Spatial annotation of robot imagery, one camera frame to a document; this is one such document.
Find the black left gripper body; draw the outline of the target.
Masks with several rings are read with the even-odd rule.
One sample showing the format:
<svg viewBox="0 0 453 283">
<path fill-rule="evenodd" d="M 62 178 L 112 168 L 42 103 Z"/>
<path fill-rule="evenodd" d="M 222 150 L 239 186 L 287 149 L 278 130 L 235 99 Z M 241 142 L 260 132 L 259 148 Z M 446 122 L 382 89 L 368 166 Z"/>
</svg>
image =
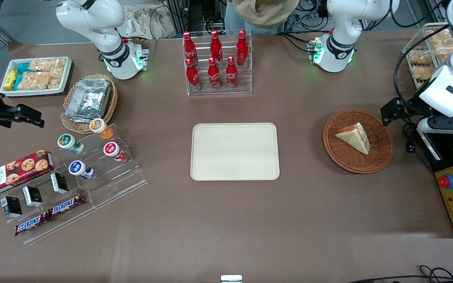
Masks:
<svg viewBox="0 0 453 283">
<path fill-rule="evenodd" d="M 439 111 L 430 109 L 430 116 L 418 123 L 419 132 L 453 132 L 453 117 L 449 118 Z"/>
</svg>

